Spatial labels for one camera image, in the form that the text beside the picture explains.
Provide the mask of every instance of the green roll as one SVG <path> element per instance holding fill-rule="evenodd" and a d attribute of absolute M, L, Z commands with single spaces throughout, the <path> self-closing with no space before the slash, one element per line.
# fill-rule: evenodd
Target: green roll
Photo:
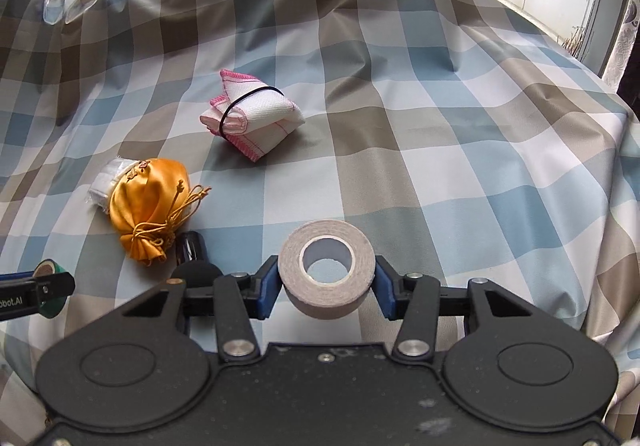
<path fill-rule="evenodd" d="M 33 276 L 46 276 L 47 274 L 58 274 L 60 272 L 66 272 L 59 264 L 54 262 L 51 259 L 46 259 L 41 261 L 35 271 L 33 271 Z M 62 311 L 62 307 L 65 306 L 66 296 L 63 298 L 55 298 L 44 303 L 40 304 L 38 309 L 38 313 L 46 317 L 47 319 L 55 318 L 60 311 Z"/>

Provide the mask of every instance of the silver bolt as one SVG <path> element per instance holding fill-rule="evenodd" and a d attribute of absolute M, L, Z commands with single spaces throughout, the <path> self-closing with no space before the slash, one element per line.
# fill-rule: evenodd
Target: silver bolt
<path fill-rule="evenodd" d="M 329 352 L 323 352 L 318 356 L 318 361 L 320 363 L 333 363 L 335 361 L 335 356 L 333 354 L 329 354 Z"/>
<path fill-rule="evenodd" d="M 222 349 L 225 354 L 234 356 L 235 358 L 241 358 L 242 356 L 248 356 L 255 350 L 255 345 L 251 341 L 247 340 L 231 340 L 226 342 Z"/>
<path fill-rule="evenodd" d="M 404 356 L 416 358 L 427 354 L 430 346 L 422 340 L 404 340 L 398 345 L 398 352 Z"/>

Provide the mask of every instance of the tape roll hole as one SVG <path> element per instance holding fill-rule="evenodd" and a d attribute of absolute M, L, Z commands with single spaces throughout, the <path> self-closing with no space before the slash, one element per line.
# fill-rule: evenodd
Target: tape roll hole
<path fill-rule="evenodd" d="M 318 283 L 336 283 L 351 272 L 353 251 L 341 239 L 321 236 L 310 241 L 301 253 L 302 269 Z"/>

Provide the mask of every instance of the rolled towel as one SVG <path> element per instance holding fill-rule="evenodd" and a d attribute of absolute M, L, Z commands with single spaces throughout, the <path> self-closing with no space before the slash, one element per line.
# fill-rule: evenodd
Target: rolled towel
<path fill-rule="evenodd" d="M 210 101 L 200 122 L 253 162 L 305 124 L 300 108 L 277 88 L 231 70 L 221 70 L 220 76 L 224 93 Z"/>

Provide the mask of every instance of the tablecloth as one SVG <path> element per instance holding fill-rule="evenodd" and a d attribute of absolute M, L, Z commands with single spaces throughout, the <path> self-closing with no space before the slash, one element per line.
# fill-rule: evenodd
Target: tablecloth
<path fill-rule="evenodd" d="M 3 440 L 44 426 L 32 389 L 47 347 L 170 274 L 172 257 L 127 259 L 86 201 L 118 155 L 177 159 L 213 187 L 189 227 L 225 273 L 329 218 L 399 272 L 491 278 L 590 336 L 639 299 L 638 120 L 496 0 L 0 0 L 0 12 L 0 270 L 48 257 L 76 279 L 55 319 L 0 325 Z M 257 164 L 198 120 L 220 68 L 278 87 L 306 117 Z M 284 295 L 274 312 L 255 323 L 263 342 L 389 329 L 370 299 L 320 330 Z M 617 360 L 608 423 L 624 435 L 640 336 Z"/>

